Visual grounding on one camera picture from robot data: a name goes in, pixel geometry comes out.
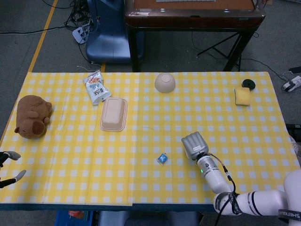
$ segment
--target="black puck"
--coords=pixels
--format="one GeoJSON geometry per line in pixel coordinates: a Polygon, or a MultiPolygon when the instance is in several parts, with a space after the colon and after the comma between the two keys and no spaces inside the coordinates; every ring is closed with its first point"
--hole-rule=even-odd
{"type": "Polygon", "coordinates": [[[250,90],[255,89],[255,82],[253,82],[251,79],[245,79],[243,80],[243,82],[241,83],[242,87],[246,87],[249,88],[250,90]]]}

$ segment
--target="blue crate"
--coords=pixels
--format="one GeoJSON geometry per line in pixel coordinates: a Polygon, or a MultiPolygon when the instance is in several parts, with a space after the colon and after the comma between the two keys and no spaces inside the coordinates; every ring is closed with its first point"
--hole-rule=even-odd
{"type": "Polygon", "coordinates": [[[70,217],[68,211],[60,210],[56,213],[55,226],[92,226],[93,211],[88,211],[88,221],[70,217]]]}

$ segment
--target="table leg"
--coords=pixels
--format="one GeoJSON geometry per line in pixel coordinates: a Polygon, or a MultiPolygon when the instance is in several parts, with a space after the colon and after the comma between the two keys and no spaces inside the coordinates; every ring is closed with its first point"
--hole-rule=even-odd
{"type": "Polygon", "coordinates": [[[130,47],[132,71],[139,72],[137,32],[135,30],[129,29],[127,33],[128,33],[128,45],[130,47]]]}
{"type": "Polygon", "coordinates": [[[231,53],[231,56],[229,57],[226,66],[224,67],[224,70],[223,70],[224,72],[230,72],[232,70],[232,68],[236,64],[239,56],[242,54],[242,52],[244,51],[244,49],[247,46],[248,42],[252,38],[254,32],[255,31],[241,32],[240,33],[241,37],[240,37],[237,45],[235,46],[233,52],[231,53]]]}

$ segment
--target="small blue packet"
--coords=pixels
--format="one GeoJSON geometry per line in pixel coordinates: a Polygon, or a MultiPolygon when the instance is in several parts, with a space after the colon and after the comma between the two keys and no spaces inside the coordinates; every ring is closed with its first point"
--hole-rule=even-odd
{"type": "Polygon", "coordinates": [[[161,165],[163,165],[168,160],[168,156],[166,153],[162,153],[159,158],[157,158],[157,162],[159,162],[161,165]]]}

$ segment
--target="black tripod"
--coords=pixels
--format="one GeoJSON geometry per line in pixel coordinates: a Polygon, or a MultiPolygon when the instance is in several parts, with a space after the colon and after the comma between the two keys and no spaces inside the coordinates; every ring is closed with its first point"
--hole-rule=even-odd
{"type": "MultiPolygon", "coordinates": [[[[214,49],[216,52],[218,52],[219,54],[221,54],[224,58],[229,59],[230,56],[231,56],[231,54],[232,54],[232,52],[233,52],[233,50],[235,49],[236,45],[237,45],[238,42],[240,41],[240,39],[241,39],[241,35],[237,32],[237,33],[235,33],[235,34],[233,34],[233,35],[227,37],[226,39],[224,39],[224,40],[222,40],[222,41],[216,43],[215,45],[213,45],[213,46],[211,46],[211,47],[205,49],[204,51],[198,53],[197,56],[199,56],[199,55],[201,55],[201,54],[207,52],[207,51],[210,50],[210,49],[214,49]],[[235,37],[235,36],[237,36],[237,35],[238,35],[238,37],[237,37],[237,39],[236,39],[236,41],[235,41],[235,43],[234,43],[234,45],[233,45],[233,47],[232,47],[232,49],[230,50],[230,52],[229,52],[228,55],[225,55],[224,53],[222,53],[221,51],[219,51],[219,50],[216,48],[216,46],[222,44],[223,42],[225,42],[225,41],[227,41],[227,40],[229,40],[229,39],[231,39],[231,38],[233,38],[233,37],[235,37]]],[[[235,65],[238,67],[238,71],[240,72],[241,55],[239,56],[238,64],[235,64],[235,65]]]]}

